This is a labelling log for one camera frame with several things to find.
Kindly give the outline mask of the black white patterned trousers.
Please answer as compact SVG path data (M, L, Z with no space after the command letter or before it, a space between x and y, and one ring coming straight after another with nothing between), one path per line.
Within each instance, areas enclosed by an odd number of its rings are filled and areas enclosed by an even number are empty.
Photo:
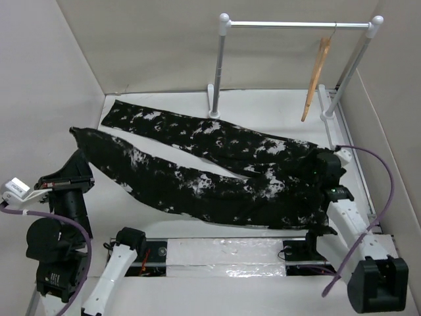
M86 160L138 202L228 226L323 229L323 176L314 143L271 136L223 120L115 101L103 126L188 153L224 174L157 157L93 128L72 127Z

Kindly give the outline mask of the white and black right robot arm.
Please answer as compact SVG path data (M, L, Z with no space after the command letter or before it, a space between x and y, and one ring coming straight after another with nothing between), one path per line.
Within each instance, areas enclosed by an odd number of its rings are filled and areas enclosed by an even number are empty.
M367 224L350 190L339 183L351 160L350 145L336 145L332 153L316 156L322 181L321 209L333 227L314 228L306 235L304 251L311 259L323 257L335 274L323 289L325 298L338 281L347 286L347 297L357 313L403 311L407 301L409 267L393 257L373 234L392 202L395 184L390 179L389 197L383 210Z

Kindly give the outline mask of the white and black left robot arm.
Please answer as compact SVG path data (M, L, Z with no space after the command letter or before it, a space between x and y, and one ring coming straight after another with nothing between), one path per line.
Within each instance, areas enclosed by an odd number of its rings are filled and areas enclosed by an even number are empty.
M86 281L92 252L86 250L93 235L84 194L94 185L91 168L76 150L57 172L42 176L34 191L47 190L49 212L29 227L26 257L36 260L38 292L44 298L74 301ZM76 306L77 315L106 315L114 294L134 261L147 253L143 231L124 227L104 247L110 259L88 299Z

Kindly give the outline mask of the wooden clothes hanger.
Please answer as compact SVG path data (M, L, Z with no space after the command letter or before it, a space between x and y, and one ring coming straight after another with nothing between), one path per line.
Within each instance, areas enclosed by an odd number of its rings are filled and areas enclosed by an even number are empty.
M311 106L311 102L314 96L314 93L316 91L316 87L320 78L320 75L322 73L322 69L324 67L324 63L326 61L326 58L328 56L328 53L330 51L330 47L332 44L332 37L336 32L336 28L334 28L333 33L329 36L329 37L323 37L320 40L320 45L318 48L318 53L316 55L316 60L313 66L313 70L312 70L312 74L310 77L310 83L309 83L309 88L307 91L307 97L306 97L306 101L305 101L305 106L303 109L303 114L301 116L301 122L305 122L308 113L309 113L309 109Z

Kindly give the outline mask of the silver foil tape strip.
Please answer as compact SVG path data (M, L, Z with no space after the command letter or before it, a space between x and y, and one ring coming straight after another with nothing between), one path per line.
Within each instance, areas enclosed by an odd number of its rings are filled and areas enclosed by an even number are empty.
M284 277L279 238L184 238L167 244L168 277Z

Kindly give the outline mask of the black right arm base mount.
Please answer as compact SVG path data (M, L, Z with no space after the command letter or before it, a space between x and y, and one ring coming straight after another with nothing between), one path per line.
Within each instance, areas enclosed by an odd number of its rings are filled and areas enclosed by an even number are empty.
M304 239L284 240L278 258L285 263L287 276L333 276L335 269L319 253L312 252Z

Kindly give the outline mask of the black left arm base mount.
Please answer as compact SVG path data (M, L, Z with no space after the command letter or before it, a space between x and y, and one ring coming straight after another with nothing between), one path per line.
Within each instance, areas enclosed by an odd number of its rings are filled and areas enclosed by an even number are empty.
M148 239L143 257L138 257L126 272L126 277L165 277L167 239Z

